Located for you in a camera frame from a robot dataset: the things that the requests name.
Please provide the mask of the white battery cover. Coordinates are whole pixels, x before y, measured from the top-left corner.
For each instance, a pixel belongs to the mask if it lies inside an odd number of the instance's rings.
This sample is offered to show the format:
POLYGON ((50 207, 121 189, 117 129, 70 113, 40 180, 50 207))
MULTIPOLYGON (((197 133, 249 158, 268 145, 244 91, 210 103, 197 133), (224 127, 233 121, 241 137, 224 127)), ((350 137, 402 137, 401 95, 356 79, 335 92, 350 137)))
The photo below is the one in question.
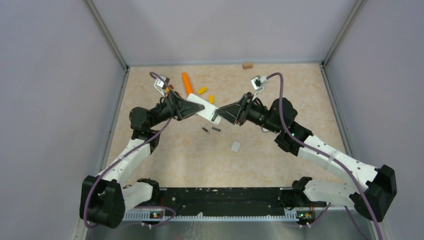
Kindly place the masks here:
POLYGON ((241 147, 241 143, 238 141, 234 141, 231 145, 230 150, 233 152, 238 152, 240 150, 240 147, 241 147))

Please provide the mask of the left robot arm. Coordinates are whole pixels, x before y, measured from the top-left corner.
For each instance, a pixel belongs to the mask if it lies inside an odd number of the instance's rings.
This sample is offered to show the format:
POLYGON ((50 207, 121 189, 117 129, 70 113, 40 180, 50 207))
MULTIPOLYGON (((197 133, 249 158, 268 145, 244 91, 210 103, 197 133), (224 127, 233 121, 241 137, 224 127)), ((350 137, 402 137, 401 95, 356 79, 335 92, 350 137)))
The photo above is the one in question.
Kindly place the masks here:
POLYGON ((84 225, 88 229, 99 225, 114 229, 125 213, 138 204, 156 206, 161 194, 153 185, 136 182, 124 188, 124 184, 156 149, 161 133, 172 119, 181 121, 204 109, 204 105, 185 100, 174 91, 151 109, 133 108, 129 113, 132 135, 123 152, 106 169, 96 176, 88 175, 82 182, 79 217, 84 225))

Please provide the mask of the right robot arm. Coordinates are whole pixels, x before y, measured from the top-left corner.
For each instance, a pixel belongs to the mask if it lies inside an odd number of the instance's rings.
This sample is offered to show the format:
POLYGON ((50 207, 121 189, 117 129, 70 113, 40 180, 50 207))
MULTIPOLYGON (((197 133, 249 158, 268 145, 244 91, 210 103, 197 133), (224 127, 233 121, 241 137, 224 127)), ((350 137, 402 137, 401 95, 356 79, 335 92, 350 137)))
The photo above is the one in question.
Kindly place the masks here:
POLYGON ((275 133, 274 141, 281 150, 311 161, 346 183, 341 186, 302 177, 301 186, 293 192, 297 205, 331 202, 354 207, 370 221, 383 221, 398 192, 395 170, 386 164, 366 164, 331 147, 295 121, 298 112, 285 97, 267 108, 255 103, 248 92, 239 101, 218 108, 216 114, 233 125, 249 121, 275 133))

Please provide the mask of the white remote with dark screen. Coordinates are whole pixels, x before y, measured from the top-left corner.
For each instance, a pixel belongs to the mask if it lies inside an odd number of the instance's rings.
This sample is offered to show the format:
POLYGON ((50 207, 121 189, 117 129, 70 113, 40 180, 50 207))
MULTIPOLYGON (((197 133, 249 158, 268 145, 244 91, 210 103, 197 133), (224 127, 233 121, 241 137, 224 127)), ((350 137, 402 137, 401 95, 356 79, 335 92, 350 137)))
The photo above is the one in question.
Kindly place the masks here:
POLYGON ((204 107, 203 110, 200 110, 196 113, 196 115, 208 120, 209 122, 219 125, 222 118, 218 116, 215 121, 211 121, 214 114, 216 114, 216 110, 218 109, 217 106, 214 104, 209 103, 208 101, 202 99, 201 97, 195 95, 194 93, 191 93, 188 95, 187 100, 192 103, 200 104, 204 107))

